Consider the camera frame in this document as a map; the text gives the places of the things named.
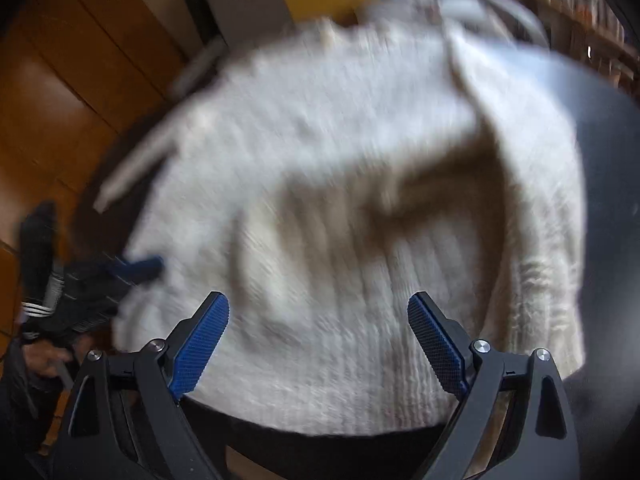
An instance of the dark tabletop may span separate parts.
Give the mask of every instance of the dark tabletop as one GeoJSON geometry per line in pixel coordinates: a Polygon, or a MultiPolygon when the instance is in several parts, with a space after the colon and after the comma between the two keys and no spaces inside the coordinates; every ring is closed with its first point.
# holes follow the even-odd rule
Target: dark tabletop
{"type": "MultiPolygon", "coordinates": [[[[634,454],[640,452],[640,415],[636,415],[640,401],[640,110],[601,76],[562,56],[528,46],[487,44],[487,49],[496,62],[551,92],[577,123],[588,197],[580,295],[586,364],[564,384],[575,418],[583,478],[615,478],[614,470],[632,465],[634,454]]],[[[134,126],[113,147],[85,190],[74,222],[81,253],[117,253],[124,248],[162,164],[103,216],[91,206],[100,182],[164,113],[161,110],[134,126]]],[[[421,438],[424,443],[432,440],[431,436],[421,438]]]]}

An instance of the metal screw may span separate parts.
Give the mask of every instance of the metal screw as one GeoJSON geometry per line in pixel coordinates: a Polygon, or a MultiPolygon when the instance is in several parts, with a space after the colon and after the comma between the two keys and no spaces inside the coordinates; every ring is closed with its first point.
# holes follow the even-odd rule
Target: metal screw
{"type": "Polygon", "coordinates": [[[152,352],[161,352],[164,349],[164,339],[152,339],[146,344],[145,348],[152,352]]]}
{"type": "Polygon", "coordinates": [[[536,357],[541,361],[549,361],[549,359],[551,359],[551,354],[546,348],[538,348],[536,350],[536,357]]]}
{"type": "Polygon", "coordinates": [[[102,357],[102,350],[89,350],[89,352],[86,355],[86,358],[89,359],[89,361],[97,361],[101,357],[102,357]]]}
{"type": "Polygon", "coordinates": [[[478,341],[474,341],[474,348],[477,352],[486,354],[489,350],[491,350],[491,345],[484,339],[478,339],[478,341]]]}

